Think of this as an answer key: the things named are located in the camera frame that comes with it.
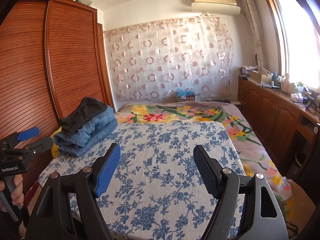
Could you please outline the person's left hand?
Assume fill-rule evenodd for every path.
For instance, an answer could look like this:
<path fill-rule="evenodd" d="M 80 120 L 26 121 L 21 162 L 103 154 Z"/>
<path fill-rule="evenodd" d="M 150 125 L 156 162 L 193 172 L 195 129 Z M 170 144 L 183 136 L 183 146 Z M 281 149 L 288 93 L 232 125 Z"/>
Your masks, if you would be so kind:
<path fill-rule="evenodd" d="M 23 177 L 21 174 L 15 175 L 13 178 L 13 184 L 15 185 L 14 190 L 11 193 L 12 203 L 14 206 L 20 206 L 24 202 L 23 195 Z M 0 191 L 5 189 L 5 183 L 1 180 Z M 7 212 L 4 205 L 1 203 L 1 211 Z"/>

